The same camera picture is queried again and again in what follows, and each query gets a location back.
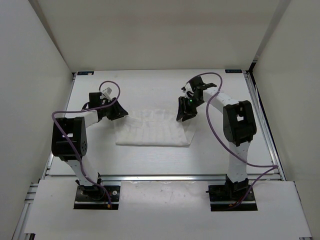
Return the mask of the white pleated skirt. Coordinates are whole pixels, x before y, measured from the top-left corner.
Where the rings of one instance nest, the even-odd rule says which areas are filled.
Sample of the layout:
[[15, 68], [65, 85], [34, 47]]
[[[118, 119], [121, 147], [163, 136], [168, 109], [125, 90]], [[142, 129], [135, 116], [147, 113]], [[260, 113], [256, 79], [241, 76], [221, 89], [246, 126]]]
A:
[[176, 121], [168, 109], [132, 110], [113, 123], [115, 143], [123, 146], [187, 147], [197, 129], [194, 120]]

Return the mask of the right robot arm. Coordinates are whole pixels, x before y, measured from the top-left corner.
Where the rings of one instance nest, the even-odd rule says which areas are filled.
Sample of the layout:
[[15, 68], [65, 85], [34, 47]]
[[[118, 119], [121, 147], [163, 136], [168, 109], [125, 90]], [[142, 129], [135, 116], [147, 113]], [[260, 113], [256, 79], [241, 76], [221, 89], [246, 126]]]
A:
[[229, 146], [229, 164], [225, 176], [224, 194], [236, 200], [249, 188], [247, 174], [248, 150], [257, 133], [252, 104], [248, 100], [239, 101], [218, 90], [191, 90], [183, 87], [184, 96], [178, 98], [177, 121], [187, 121], [197, 115], [197, 107], [207, 103], [222, 113], [222, 129]]

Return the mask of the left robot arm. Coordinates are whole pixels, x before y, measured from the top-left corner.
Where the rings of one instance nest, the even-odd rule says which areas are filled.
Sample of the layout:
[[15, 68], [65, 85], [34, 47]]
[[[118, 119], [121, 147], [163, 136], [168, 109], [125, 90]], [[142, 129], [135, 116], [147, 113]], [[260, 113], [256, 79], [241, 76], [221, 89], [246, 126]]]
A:
[[111, 196], [101, 184], [100, 174], [92, 169], [87, 158], [88, 141], [86, 129], [106, 118], [110, 121], [128, 116], [117, 98], [106, 97], [90, 100], [78, 111], [55, 111], [53, 120], [51, 152], [67, 163], [78, 177], [80, 190], [93, 200], [107, 199]]

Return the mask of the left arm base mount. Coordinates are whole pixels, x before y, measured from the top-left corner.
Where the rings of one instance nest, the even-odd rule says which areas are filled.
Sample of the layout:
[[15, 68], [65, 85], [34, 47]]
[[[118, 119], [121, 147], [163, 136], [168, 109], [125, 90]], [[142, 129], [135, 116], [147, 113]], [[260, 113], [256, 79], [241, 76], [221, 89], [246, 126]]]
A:
[[118, 210], [119, 200], [121, 193], [120, 185], [104, 185], [107, 190], [109, 198], [105, 191], [96, 185], [83, 186], [80, 185], [79, 180], [77, 183], [77, 189], [75, 193], [75, 199], [73, 208], [75, 210]]

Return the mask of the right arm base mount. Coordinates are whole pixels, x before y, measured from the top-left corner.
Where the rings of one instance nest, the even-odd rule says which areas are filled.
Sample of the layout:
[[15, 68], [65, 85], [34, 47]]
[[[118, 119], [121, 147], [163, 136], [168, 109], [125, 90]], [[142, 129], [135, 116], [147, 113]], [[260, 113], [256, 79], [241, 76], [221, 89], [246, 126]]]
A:
[[246, 178], [242, 182], [211, 184], [206, 193], [209, 195], [211, 212], [257, 211], [253, 187]]

